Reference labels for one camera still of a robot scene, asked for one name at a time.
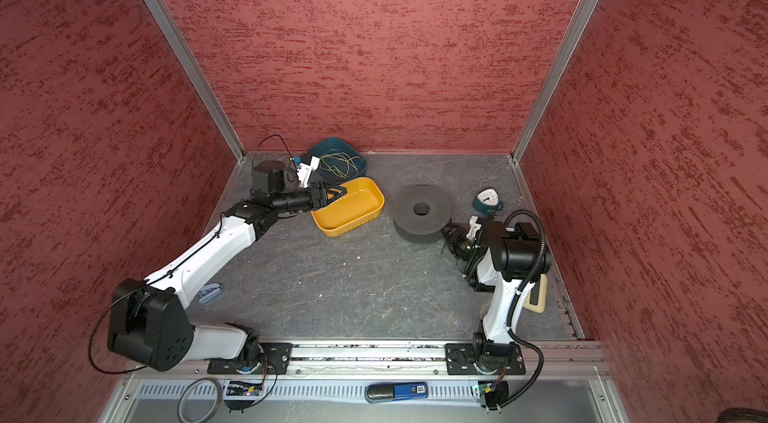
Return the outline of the grey cable spool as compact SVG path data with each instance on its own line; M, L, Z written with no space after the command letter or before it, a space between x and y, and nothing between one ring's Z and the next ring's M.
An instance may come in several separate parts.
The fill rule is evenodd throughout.
M443 238L442 230L451 221L450 197L429 185L412 185L400 189L393 200L391 215L397 234L416 244L435 243Z

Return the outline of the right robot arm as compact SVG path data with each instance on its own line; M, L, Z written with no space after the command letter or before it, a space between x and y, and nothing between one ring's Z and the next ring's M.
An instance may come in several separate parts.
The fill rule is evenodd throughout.
M450 375L523 375L521 345L512 338L527 299L543 302L542 279L549 271L547 247L539 230L473 219L468 228L450 223L441 230L450 253L465 263L461 270L476 292L492 300L469 343L445 346Z

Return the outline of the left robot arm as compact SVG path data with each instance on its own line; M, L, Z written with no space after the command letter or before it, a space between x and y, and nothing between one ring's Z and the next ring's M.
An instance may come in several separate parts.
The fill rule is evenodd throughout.
M225 265L281 217L323 209L341 200L347 190L314 180L288 190L286 167L274 160L258 163L251 176L249 198L223 212L200 241L144 279L126 279L114 290L105 314L110 352L159 372L184 361L204 360L239 374L267 371L255 330L234 323L194 325L186 310Z

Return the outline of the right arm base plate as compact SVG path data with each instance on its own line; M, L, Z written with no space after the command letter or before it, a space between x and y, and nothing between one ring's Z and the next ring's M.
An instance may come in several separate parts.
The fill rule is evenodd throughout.
M521 348L515 343L449 343L444 346L449 375L520 376L526 373Z

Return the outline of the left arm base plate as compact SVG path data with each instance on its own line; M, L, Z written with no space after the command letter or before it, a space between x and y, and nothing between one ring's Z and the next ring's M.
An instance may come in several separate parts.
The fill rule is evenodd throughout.
M208 363L209 375L235 375L255 377L265 372L285 375L294 345L291 343L260 343L254 363L241 364L235 360L212 359Z

